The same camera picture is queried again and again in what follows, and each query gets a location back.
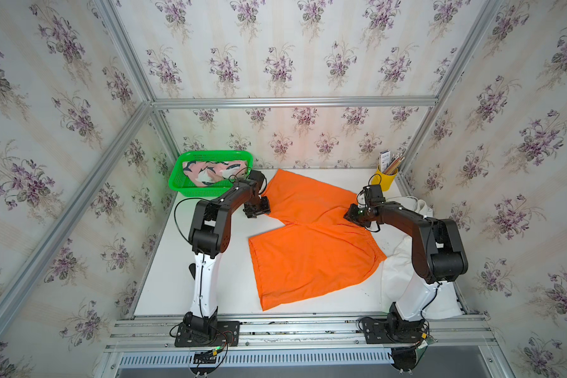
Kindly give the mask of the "orange shorts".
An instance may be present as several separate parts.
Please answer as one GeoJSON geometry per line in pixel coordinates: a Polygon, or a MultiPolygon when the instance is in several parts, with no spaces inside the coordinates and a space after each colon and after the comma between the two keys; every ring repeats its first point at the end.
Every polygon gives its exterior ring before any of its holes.
{"type": "Polygon", "coordinates": [[[266,197],[283,225],[248,241],[263,310],[360,284],[385,260],[371,232],[344,217],[353,192],[278,170],[266,197]]]}

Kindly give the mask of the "pink shark print shorts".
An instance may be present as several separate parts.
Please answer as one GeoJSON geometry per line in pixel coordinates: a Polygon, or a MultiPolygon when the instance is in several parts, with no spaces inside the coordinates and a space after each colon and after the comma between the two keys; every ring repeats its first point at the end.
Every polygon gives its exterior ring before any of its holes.
{"type": "Polygon", "coordinates": [[[182,168],[184,176],[196,187],[209,187],[228,180],[231,176],[244,174],[248,169],[248,165],[243,160],[230,162],[190,161],[184,162],[182,168]]]}

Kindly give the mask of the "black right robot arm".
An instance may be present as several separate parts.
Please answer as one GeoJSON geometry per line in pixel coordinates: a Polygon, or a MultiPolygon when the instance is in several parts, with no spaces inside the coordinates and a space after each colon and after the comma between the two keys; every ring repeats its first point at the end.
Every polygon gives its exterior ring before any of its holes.
{"type": "Polygon", "coordinates": [[[458,225],[454,220],[420,215],[387,200],[378,185],[365,186],[360,194],[364,203],[350,205],[345,220],[365,229],[373,223],[390,225],[411,238],[414,273],[401,298],[392,303],[384,331],[397,342],[414,341],[427,332],[424,311],[440,289],[468,271],[458,225]]]}

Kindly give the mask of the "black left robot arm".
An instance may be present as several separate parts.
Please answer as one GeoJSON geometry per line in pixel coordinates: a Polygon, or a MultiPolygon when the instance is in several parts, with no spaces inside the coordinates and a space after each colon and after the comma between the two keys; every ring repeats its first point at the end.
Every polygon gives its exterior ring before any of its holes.
{"type": "Polygon", "coordinates": [[[184,315],[184,327],[195,334],[212,338],[217,333],[217,278],[223,253],[232,237],[232,216],[242,208],[247,218],[270,214],[269,199],[264,195],[267,179],[258,170],[232,180],[223,195],[195,205],[192,223],[183,239],[192,248],[195,262],[190,268],[194,294],[190,310],[184,315]]]}

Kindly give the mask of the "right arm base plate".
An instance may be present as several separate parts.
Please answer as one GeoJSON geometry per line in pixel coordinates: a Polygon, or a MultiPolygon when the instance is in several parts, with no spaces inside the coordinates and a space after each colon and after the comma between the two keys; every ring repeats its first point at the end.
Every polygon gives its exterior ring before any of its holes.
{"type": "Polygon", "coordinates": [[[363,317],[358,321],[368,344],[416,344],[428,337],[425,321],[405,321],[390,314],[384,319],[363,317]]]}

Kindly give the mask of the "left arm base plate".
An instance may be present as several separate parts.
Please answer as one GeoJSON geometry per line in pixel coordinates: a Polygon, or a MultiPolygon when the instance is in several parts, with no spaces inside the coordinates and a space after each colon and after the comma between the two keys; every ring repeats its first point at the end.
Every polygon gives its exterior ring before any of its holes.
{"type": "Polygon", "coordinates": [[[240,326],[239,321],[218,321],[217,324],[209,326],[205,333],[179,323],[171,328],[169,335],[174,338],[175,347],[236,347],[239,343],[240,326]]]}

